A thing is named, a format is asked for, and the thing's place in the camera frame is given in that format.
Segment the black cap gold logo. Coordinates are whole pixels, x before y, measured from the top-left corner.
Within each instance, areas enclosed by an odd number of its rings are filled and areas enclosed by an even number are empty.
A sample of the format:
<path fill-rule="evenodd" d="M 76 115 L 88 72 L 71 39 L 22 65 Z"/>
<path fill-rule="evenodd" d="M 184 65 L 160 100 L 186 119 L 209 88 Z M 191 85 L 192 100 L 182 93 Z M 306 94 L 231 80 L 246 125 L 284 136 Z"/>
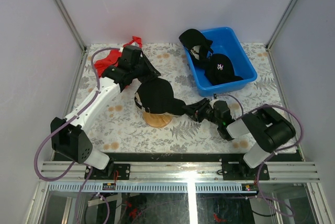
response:
<path fill-rule="evenodd" d="M 136 106 L 150 114 L 182 116 L 185 114 L 183 100 L 174 97 L 169 81 L 155 78 L 142 83 L 135 92 Z"/>

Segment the black cap pink logo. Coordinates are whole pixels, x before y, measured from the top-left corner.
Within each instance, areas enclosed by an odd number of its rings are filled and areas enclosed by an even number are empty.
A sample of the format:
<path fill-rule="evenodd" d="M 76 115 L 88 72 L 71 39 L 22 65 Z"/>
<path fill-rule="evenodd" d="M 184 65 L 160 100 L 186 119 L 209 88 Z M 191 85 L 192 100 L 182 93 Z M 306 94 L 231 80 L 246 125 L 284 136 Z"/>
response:
<path fill-rule="evenodd" d="M 205 76 L 214 85 L 226 84 L 243 80 L 235 75 L 231 60 L 224 54 L 213 54 L 205 68 Z"/>

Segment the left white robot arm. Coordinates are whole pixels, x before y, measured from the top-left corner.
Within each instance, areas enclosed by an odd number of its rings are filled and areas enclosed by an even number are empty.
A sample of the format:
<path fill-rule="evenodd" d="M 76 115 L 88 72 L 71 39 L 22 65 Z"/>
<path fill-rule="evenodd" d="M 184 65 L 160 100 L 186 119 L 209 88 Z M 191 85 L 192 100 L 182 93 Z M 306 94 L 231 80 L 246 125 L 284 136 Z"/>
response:
<path fill-rule="evenodd" d="M 121 56 L 116 64 L 97 76 L 97 86 L 84 101 L 65 118 L 51 122 L 53 150 L 73 162 L 96 168 L 103 179 L 111 178 L 115 167 L 109 163 L 108 155 L 93 147 L 87 135 L 95 119 L 134 79 L 144 82 L 161 75 L 141 48 L 128 45 L 119 51 Z"/>

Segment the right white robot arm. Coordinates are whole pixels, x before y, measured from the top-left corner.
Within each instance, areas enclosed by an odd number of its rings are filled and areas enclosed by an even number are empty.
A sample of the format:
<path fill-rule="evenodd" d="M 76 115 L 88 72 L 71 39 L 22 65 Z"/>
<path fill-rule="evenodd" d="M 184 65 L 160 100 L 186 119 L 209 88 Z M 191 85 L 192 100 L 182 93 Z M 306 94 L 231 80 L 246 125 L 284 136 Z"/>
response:
<path fill-rule="evenodd" d="M 225 101 L 204 98 L 197 103 L 184 106 L 183 110 L 196 122 L 206 119 L 214 123 L 219 135 L 227 141 L 251 134 L 255 144 L 243 156 L 244 163 L 238 167 L 242 178 L 251 179 L 257 174 L 257 167 L 265 159 L 296 136 L 294 126 L 275 108 L 263 105 L 238 119 L 233 119 Z"/>

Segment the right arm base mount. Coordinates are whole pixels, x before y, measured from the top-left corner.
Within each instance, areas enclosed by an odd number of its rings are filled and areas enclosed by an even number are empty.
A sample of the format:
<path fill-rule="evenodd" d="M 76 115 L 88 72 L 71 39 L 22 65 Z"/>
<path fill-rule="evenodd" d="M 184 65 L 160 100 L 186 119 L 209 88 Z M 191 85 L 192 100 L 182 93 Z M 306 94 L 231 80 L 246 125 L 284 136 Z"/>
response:
<path fill-rule="evenodd" d="M 260 166 L 250 168 L 243 158 L 237 161 L 221 160 L 221 169 L 216 174 L 226 181 L 256 181 Z"/>

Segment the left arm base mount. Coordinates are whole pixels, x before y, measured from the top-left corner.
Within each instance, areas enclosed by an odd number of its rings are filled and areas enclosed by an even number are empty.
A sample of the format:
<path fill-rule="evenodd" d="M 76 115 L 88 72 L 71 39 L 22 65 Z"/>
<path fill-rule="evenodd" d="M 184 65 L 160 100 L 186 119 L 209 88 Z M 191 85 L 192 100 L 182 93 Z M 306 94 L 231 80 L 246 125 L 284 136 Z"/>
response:
<path fill-rule="evenodd" d="M 131 165 L 127 163 L 115 163 L 109 161 L 103 170 L 93 168 L 90 180 L 129 180 Z"/>

